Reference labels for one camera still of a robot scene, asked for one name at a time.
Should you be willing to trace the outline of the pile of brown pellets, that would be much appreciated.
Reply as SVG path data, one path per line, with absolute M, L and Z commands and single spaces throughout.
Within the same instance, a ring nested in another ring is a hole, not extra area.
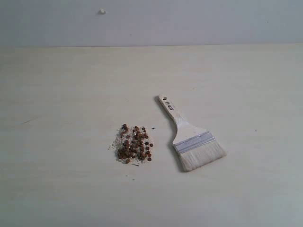
M 140 166 L 152 161 L 154 148 L 155 143 L 147 127 L 124 123 L 116 130 L 115 139 L 108 150 L 113 151 L 117 162 Z

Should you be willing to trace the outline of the white wall plug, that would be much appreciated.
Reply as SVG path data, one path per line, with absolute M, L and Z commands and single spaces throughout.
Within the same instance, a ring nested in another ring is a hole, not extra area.
M 104 15 L 104 14 L 106 14 L 107 12 L 106 12 L 104 9 L 100 9 L 98 13 L 99 13 L 100 15 Z

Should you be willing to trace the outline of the white paint brush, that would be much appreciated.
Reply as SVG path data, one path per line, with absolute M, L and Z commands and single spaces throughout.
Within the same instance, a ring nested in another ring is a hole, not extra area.
M 159 95 L 158 99 L 175 123 L 177 132 L 172 144 L 185 172 L 210 164 L 227 155 L 209 130 L 196 127 L 186 121 L 167 96 Z

